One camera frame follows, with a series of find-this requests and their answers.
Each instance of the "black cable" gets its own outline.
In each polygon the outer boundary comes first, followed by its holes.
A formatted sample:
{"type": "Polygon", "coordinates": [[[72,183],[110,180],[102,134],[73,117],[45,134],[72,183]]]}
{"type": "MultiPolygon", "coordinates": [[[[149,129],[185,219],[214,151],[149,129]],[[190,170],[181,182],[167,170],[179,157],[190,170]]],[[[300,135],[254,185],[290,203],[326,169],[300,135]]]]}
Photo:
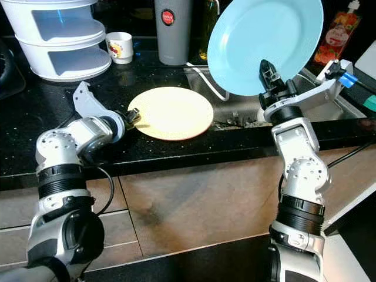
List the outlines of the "black cable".
{"type": "MultiPolygon", "coordinates": [[[[356,153],[359,153],[360,151],[364,150],[365,148],[367,148],[368,146],[372,145],[373,143],[376,142],[376,138],[373,138],[371,139],[369,142],[367,142],[366,144],[360,146],[360,147],[357,147],[356,149],[354,149],[353,151],[349,152],[349,154],[346,154],[342,157],[340,157],[339,159],[337,160],[334,160],[333,162],[329,163],[328,164],[328,168],[331,168],[341,162],[343,162],[344,160],[348,159],[349,157],[352,157],[353,155],[355,155],[356,153]]],[[[283,184],[283,180],[284,180],[284,176],[283,174],[281,175],[281,178],[280,178],[280,181],[278,183],[278,199],[281,200],[281,190],[282,190],[282,184],[283,184]]]]}
{"type": "Polygon", "coordinates": [[[69,116],[67,116],[56,128],[62,128],[63,126],[65,126],[65,124],[67,123],[67,122],[69,122],[69,120],[71,119],[71,118],[73,118],[74,116],[75,116],[75,114],[76,114],[76,110],[73,110],[70,114],[69,114],[69,116]]]}
{"type": "Polygon", "coordinates": [[[344,155],[344,156],[340,157],[337,160],[334,160],[333,162],[331,162],[330,164],[328,164],[328,167],[331,168],[331,167],[339,164],[340,162],[343,162],[345,159],[348,159],[349,157],[352,157],[356,153],[358,153],[358,152],[362,151],[363,149],[367,148],[369,145],[372,145],[374,142],[376,142],[376,138],[373,138],[369,142],[367,142],[366,144],[364,144],[364,145],[362,145],[360,147],[357,147],[355,150],[349,152],[349,154],[344,155]]]}
{"type": "Polygon", "coordinates": [[[113,184],[113,180],[112,180],[111,175],[110,175],[107,171],[105,171],[103,168],[101,168],[101,167],[99,167],[99,166],[97,166],[96,168],[99,169],[101,172],[103,172],[103,173],[107,176],[108,181],[109,181],[109,183],[110,183],[110,198],[108,199],[108,201],[107,201],[107,203],[105,204],[105,206],[103,207],[103,209],[100,210],[100,211],[97,213],[97,215],[100,215],[100,214],[102,214],[102,213],[103,213],[103,212],[104,212],[104,211],[110,206],[110,204],[111,204],[111,202],[112,202],[112,199],[113,199],[113,195],[114,195],[114,193],[115,193],[115,185],[113,184]]]}
{"type": "Polygon", "coordinates": [[[359,80],[357,80],[357,81],[355,82],[355,84],[357,84],[357,85],[363,87],[364,89],[366,89],[366,90],[368,90],[368,91],[370,91],[371,93],[373,93],[373,94],[376,95],[376,88],[373,88],[373,87],[370,86],[370,85],[364,84],[363,82],[361,82],[361,81],[359,81],[359,80]]]}

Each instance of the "sauce bottle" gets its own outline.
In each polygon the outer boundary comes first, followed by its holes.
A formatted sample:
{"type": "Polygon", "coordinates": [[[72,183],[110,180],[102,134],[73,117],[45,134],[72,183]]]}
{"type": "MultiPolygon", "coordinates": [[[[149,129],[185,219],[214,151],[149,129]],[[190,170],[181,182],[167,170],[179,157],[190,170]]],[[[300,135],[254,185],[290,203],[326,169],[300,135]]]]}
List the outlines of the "sauce bottle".
{"type": "Polygon", "coordinates": [[[314,62],[326,65],[330,60],[340,59],[346,44],[358,26],[361,17],[354,13],[360,6],[359,0],[348,4],[348,12],[338,12],[325,38],[317,49],[314,62]]]}

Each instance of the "red logo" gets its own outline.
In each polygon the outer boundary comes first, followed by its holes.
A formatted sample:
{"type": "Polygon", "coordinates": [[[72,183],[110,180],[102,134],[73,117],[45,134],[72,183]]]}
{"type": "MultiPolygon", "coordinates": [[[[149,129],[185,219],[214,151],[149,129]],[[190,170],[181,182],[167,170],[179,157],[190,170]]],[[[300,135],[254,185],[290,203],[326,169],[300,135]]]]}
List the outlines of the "red logo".
{"type": "Polygon", "coordinates": [[[175,21],[174,13],[171,10],[164,9],[162,11],[162,22],[165,25],[172,25],[175,21]]]}

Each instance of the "kitchen sink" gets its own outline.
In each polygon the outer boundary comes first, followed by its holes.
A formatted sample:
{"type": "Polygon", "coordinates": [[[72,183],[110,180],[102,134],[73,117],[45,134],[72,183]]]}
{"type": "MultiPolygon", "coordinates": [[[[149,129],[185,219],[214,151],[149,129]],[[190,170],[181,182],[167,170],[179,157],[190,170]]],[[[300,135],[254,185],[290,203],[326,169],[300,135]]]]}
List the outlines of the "kitchen sink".
{"type": "MultiPolygon", "coordinates": [[[[213,80],[208,68],[200,68],[205,77],[223,95],[226,92],[221,89],[213,80]]],[[[263,119],[263,111],[260,106],[259,97],[230,95],[226,102],[220,100],[205,84],[203,79],[192,69],[186,68],[191,90],[203,95],[213,106],[214,121],[211,130],[230,130],[248,127],[271,126],[263,119]]],[[[303,69],[293,78],[299,93],[304,93],[316,85],[315,76],[307,69],[303,69]]],[[[310,109],[303,113],[312,122],[325,120],[355,119],[366,116],[347,102],[343,97],[338,96],[335,101],[310,109]]]]}

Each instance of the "kitchen counter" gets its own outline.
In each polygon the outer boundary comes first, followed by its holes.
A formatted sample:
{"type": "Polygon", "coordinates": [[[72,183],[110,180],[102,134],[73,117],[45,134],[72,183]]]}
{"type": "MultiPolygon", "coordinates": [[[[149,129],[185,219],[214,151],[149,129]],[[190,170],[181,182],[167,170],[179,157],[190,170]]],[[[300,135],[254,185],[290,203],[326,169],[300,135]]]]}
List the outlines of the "kitchen counter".
{"type": "MultiPolygon", "coordinates": [[[[97,78],[86,80],[103,105],[126,110],[138,94],[159,86],[189,88],[185,70],[162,65],[155,39],[134,39],[131,64],[112,64],[97,78]]],[[[36,186],[35,142],[38,136],[60,124],[73,109],[76,83],[47,82],[28,68],[17,45],[11,46],[25,76],[26,89],[0,102],[0,190],[36,186]]],[[[375,136],[375,119],[335,120],[313,123],[321,150],[358,146],[375,136]]],[[[198,137],[167,142],[148,137],[136,129],[114,145],[92,156],[112,176],[229,162],[277,154],[270,127],[213,131],[198,137]]],[[[93,166],[85,168],[88,179],[104,178],[93,166]]]]}

